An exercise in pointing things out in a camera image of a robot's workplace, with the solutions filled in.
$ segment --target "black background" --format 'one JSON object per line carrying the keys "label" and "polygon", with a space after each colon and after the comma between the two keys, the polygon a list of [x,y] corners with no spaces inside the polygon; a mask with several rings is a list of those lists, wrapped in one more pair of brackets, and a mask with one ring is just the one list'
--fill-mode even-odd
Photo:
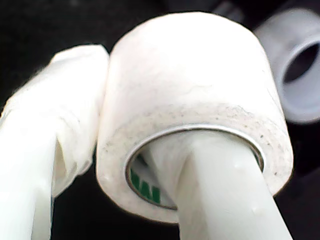
{"label": "black background", "polygon": [[[0,0],[0,106],[52,56],[72,46],[100,43],[108,52],[117,40],[147,19],[184,10],[210,11],[214,1],[171,0]],[[253,28],[279,9],[320,2],[234,1]],[[320,239],[320,126],[288,124],[294,174],[275,200],[295,240]],[[150,222],[119,209],[96,182],[95,164],[54,205],[52,240],[177,240],[177,225]]]}

